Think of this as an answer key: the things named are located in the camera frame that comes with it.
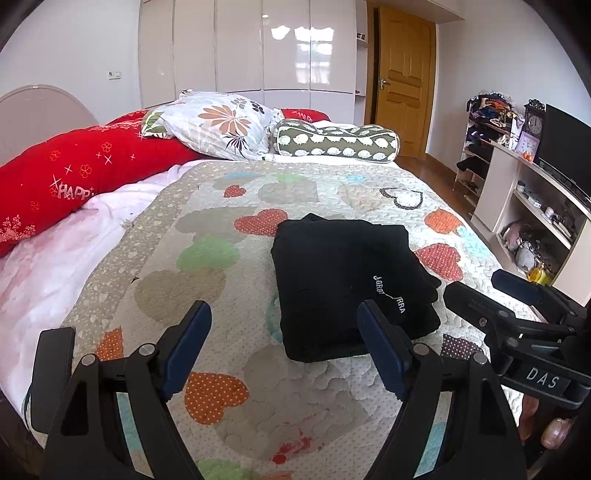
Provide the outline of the right hand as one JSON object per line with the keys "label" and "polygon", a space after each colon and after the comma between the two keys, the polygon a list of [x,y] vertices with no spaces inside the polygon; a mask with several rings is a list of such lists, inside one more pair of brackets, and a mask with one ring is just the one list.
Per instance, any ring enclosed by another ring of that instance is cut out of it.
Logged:
{"label": "right hand", "polygon": [[523,396],[522,411],[519,418],[518,432],[522,443],[533,435],[540,434],[541,445],[548,450],[561,447],[573,425],[572,419],[555,418],[546,421],[540,400],[528,395]]}

